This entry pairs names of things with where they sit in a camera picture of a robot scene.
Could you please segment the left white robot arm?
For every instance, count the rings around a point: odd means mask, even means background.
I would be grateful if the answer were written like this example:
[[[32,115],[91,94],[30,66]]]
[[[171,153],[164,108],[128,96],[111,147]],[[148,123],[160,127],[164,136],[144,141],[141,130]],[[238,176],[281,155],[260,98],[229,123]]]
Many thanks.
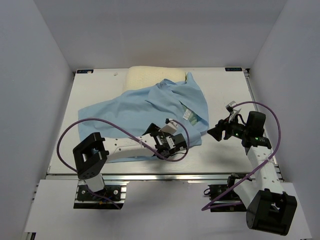
[[[94,132],[72,150],[77,176],[87,185],[90,196],[99,200],[106,193],[101,174],[106,163],[139,157],[168,159],[188,148],[188,140],[181,133],[175,134],[177,128],[178,124],[172,120],[162,128],[151,123],[137,140],[102,137]]]

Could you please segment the cream yellow foam pillow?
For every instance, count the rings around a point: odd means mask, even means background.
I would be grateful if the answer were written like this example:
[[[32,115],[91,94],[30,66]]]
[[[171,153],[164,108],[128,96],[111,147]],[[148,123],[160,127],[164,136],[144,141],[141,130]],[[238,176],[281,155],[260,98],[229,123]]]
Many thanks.
[[[187,79],[187,73],[179,68],[156,66],[132,66],[128,69],[122,92],[148,88],[168,79],[174,83]]]

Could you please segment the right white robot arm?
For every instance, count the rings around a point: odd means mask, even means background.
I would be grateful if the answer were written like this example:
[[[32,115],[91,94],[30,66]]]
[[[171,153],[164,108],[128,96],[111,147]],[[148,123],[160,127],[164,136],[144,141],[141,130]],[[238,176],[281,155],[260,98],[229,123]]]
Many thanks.
[[[243,205],[249,229],[286,236],[298,203],[295,196],[285,192],[271,161],[271,143],[264,137],[266,115],[250,111],[245,123],[239,123],[239,119],[240,115],[232,112],[207,133],[218,142],[230,137],[240,139],[253,170],[231,174],[225,189],[214,192],[204,210]]]

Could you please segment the light blue pillowcase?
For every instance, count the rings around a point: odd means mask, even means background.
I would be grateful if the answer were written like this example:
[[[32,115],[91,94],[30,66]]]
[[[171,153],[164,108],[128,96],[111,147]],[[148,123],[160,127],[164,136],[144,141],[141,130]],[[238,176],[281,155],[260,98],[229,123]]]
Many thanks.
[[[141,136],[150,124],[162,128],[166,119],[184,125],[177,133],[190,139],[190,146],[200,146],[201,137],[209,129],[208,105],[192,74],[186,80],[164,79],[154,86],[128,90],[120,96],[84,107],[78,111],[80,120],[104,119],[134,136]]]

